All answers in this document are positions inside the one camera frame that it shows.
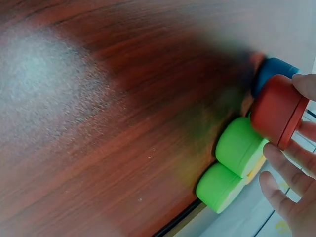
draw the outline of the blue cap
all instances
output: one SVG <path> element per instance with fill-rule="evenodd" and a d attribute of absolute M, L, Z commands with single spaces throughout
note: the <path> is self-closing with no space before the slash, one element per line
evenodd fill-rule
<path fill-rule="evenodd" d="M 299 73 L 300 70 L 291 64 L 288 64 L 278 58 L 267 59 L 260 68 L 256 83 L 252 87 L 252 96 L 257 97 L 266 82 L 277 74 L 282 74 L 288 78 L 293 77 L 294 74 Z"/>

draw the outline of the green cap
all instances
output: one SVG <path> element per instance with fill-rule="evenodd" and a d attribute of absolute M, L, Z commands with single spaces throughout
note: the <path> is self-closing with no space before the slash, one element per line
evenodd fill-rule
<path fill-rule="evenodd" d="M 215 155 L 219 162 L 244 178 L 256 166 L 268 141 L 253 130 L 248 118 L 237 118 L 221 135 Z"/>
<path fill-rule="evenodd" d="M 221 213 L 237 197 L 246 179 L 220 163 L 211 166 L 197 184 L 197 197 L 216 213 Z"/>

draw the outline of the finger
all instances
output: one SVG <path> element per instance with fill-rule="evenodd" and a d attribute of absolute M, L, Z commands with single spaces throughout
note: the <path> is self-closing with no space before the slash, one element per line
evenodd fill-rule
<path fill-rule="evenodd" d="M 292 83 L 302 95 L 316 101 L 316 74 L 295 74 Z"/>
<path fill-rule="evenodd" d="M 291 210 L 295 202 L 289 199 L 281 190 L 270 172 L 265 171 L 260 175 L 260 186 L 263 195 L 276 212 L 287 222 L 290 222 Z"/>
<path fill-rule="evenodd" d="M 316 177 L 316 154 L 303 149 L 298 143 L 291 140 L 285 151 L 300 167 Z"/>
<path fill-rule="evenodd" d="M 264 155 L 271 166 L 283 177 L 289 187 L 302 197 L 314 179 L 293 165 L 280 149 L 271 143 L 265 145 Z"/>
<path fill-rule="evenodd" d="M 316 123 L 304 121 L 298 130 L 302 135 L 316 142 Z"/>

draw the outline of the yellow cap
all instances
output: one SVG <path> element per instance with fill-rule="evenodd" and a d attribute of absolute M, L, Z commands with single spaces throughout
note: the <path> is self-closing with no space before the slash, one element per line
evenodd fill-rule
<path fill-rule="evenodd" d="M 257 162 L 256 166 L 253 168 L 253 170 L 247 175 L 247 181 L 246 185 L 250 184 L 254 177 L 259 173 L 260 169 L 266 162 L 266 158 L 264 155 L 261 156 L 260 160 Z"/>

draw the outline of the hand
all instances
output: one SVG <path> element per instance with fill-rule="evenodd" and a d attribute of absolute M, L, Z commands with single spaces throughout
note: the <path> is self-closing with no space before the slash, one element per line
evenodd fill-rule
<path fill-rule="evenodd" d="M 292 79 L 295 88 L 305 97 L 316 101 L 316 74 L 295 75 Z M 303 122 L 299 132 L 316 142 L 316 124 Z M 290 188 L 301 200 L 298 203 L 289 199 L 281 190 L 271 173 L 260 175 L 260 185 L 271 206 L 288 223 L 294 237 L 316 236 L 316 154 L 304 150 L 293 140 L 287 155 L 302 167 L 304 174 L 294 166 L 284 154 L 271 143 L 264 147 L 264 155 L 272 167 L 280 173 Z"/>

